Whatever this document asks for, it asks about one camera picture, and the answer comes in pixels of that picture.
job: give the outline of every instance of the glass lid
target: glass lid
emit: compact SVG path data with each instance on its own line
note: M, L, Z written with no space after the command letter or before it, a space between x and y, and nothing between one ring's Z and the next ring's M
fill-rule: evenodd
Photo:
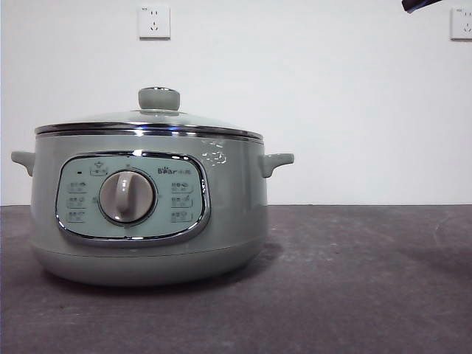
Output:
M92 131L161 131L169 133L165 135L178 135L178 132L181 132L263 139L260 134L245 131L235 125L179 112L180 94L171 88L143 88L139 90L138 97L140 110L101 114L79 122L43 125L36 128L35 132L81 134Z

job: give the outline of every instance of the pot body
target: pot body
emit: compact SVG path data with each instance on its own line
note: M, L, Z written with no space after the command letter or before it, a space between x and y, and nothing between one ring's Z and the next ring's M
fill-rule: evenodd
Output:
M206 226L189 240L167 245L118 248L71 242L55 212L64 164L81 154L135 150L198 160L210 199ZM260 252L267 235L263 155L262 142L227 136L40 134L32 188L32 247L53 274L96 285L161 285L238 268Z

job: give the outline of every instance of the lid rim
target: lid rim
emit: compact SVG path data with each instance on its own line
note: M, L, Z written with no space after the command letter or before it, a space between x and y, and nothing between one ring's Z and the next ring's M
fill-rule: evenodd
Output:
M134 129L143 131L178 131L187 133L217 133L219 135L243 136L263 140L263 136L252 131L243 131L233 128L218 128L205 125L182 125L169 123L146 123L146 122L76 122L42 125L35 129L36 135L43 133L55 133L61 131L89 131L89 130L122 130Z

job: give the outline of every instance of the dial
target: dial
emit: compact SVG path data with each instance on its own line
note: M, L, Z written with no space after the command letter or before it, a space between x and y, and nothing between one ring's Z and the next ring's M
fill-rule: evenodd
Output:
M154 204L153 185L141 173L124 170L108 177L100 188L102 212L117 223L133 223L149 214Z

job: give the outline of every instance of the lid knob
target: lid knob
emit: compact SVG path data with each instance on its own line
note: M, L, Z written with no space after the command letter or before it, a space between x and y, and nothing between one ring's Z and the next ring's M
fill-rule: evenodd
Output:
M180 106L180 94L167 87L146 87L139 90L141 109L166 109L177 111Z

